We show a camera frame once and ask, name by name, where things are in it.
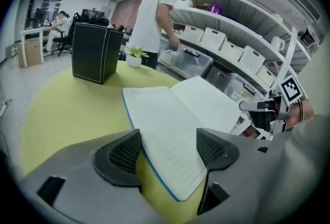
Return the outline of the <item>white metal shelving rack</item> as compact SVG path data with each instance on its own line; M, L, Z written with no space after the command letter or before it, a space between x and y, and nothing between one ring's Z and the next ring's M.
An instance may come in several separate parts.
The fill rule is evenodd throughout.
M223 8L221 15L209 12L212 4ZM220 50L203 46L201 42L189 42L183 39L186 25L206 27L226 34L226 40L245 48L247 45L265 57L266 66L277 80L289 75L297 76L311 57L292 29L285 26L275 15L265 11L247 0L179 0L170 12L171 23L182 46L198 50L214 61L214 66L228 73L236 73L252 84L263 94L268 95L268 87L256 74L239 61L222 56ZM271 45L274 36L285 41L285 48L278 52Z

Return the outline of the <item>cream storage basket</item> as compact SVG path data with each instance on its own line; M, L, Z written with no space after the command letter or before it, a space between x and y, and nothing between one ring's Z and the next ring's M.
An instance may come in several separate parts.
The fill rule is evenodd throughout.
M243 55L243 48L240 48L229 41L224 41L220 53L222 56L229 58L230 60L239 61Z
M275 75L264 65L262 65L256 75L268 86L271 87L276 80Z
M183 33L183 39L189 42L200 42L204 35L204 30L186 25Z

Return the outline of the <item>black monitor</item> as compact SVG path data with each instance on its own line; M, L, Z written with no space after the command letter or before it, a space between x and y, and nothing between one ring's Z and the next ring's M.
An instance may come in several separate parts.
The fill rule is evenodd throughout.
M81 16L84 20L98 19L105 15L102 11L96 11L91 9L83 9Z

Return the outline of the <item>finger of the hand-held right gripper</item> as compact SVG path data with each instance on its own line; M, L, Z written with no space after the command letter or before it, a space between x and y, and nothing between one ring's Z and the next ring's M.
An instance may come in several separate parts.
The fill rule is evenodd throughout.
M241 111L264 113L264 112L276 112L275 101L273 99L249 101L239 103Z

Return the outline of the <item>person's right forearm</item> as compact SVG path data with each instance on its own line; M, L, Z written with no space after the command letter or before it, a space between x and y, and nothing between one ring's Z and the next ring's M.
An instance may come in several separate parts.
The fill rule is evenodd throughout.
M314 110L309 99L294 103L290 106L289 113L286 118L286 129L291 129L304 120L312 118L314 115Z

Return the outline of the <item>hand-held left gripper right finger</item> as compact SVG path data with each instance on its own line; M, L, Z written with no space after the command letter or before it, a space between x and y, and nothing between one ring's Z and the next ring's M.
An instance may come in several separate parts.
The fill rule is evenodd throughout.
M328 118L315 116L273 140L196 131L207 178L189 224L279 224L314 194L328 168Z

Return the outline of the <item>row of clear storage bins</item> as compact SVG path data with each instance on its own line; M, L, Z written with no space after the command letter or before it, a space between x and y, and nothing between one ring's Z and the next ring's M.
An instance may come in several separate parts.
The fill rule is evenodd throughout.
M157 70L178 81L200 76L237 103L263 98L263 94L240 75L215 67L210 56L188 46L175 49L166 38L161 38Z

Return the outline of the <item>white perforated basket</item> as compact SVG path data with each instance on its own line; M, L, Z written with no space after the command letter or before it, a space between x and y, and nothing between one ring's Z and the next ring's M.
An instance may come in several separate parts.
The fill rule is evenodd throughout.
M220 50L225 40L225 33L206 27L201 39L201 44L203 46L207 46L208 48Z
M248 45L243 49L243 54L239 59L239 62L254 74L259 71L264 61L265 57Z

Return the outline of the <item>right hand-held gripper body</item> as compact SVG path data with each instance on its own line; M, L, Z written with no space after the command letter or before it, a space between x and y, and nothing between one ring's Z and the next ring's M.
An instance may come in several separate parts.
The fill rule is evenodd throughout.
M303 121L303 93L294 78L289 75L275 80L270 91L270 109L274 110L274 120L270 122L271 133L281 133L287 129L288 116L294 106L298 107L298 120Z

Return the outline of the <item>round table green tablecloth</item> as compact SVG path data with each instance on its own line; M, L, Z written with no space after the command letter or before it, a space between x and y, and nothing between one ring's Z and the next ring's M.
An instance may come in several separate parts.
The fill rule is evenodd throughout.
M149 67L120 61L99 85L73 76L71 69L51 78L33 99L22 130L21 157L31 172L56 151L130 128L121 97L125 87L172 87L177 80Z

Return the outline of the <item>small potted plant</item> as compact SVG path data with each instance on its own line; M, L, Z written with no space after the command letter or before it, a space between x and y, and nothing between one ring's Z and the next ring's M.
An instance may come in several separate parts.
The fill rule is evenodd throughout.
M131 67L139 67L142 63L142 58L149 58L149 55L140 46L125 48L126 61Z

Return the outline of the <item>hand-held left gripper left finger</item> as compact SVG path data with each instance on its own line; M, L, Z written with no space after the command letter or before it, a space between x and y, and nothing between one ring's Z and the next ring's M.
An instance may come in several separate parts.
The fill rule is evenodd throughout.
M138 129L69 145L28 173L20 188L51 224L166 224L142 196L140 151Z

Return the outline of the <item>black pen holder box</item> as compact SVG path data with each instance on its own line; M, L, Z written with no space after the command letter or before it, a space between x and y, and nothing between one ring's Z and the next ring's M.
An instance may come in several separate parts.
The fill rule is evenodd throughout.
M117 69L123 32L105 26L76 23L72 41L72 73L103 84Z

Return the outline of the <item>white desk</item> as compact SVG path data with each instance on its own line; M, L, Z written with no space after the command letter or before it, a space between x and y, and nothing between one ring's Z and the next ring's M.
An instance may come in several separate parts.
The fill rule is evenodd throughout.
M23 56L23 62L24 67L28 67L27 57L26 57L26 49L25 49L25 36L31 35L31 34L39 34L39 48L40 48L40 57L41 57L41 63L44 64L44 56L43 56L43 32L44 31L50 31L51 27L39 27L34 29L27 29L24 31L21 31L21 44L22 44L22 56Z

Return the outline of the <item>blue cover notebook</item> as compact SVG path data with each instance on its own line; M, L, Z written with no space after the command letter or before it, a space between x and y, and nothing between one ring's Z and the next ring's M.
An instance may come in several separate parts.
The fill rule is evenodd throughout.
M175 200L187 200L206 176L196 130L229 133L241 115L238 104L200 76L171 88L124 88L122 97L152 169Z

